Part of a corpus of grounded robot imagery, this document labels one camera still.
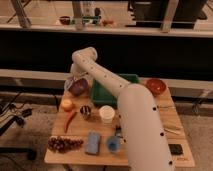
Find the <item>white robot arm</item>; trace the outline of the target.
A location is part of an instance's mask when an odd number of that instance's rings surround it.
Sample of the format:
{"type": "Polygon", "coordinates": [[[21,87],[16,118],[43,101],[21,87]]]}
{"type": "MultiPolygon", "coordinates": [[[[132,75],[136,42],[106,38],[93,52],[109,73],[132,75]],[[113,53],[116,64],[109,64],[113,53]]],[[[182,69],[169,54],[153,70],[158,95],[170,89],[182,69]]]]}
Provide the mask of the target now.
{"type": "Polygon", "coordinates": [[[152,93],[139,83],[107,70],[95,62],[93,47],[72,54],[72,66],[87,72],[117,99],[126,155],[131,171],[174,171],[175,165],[152,93]]]}

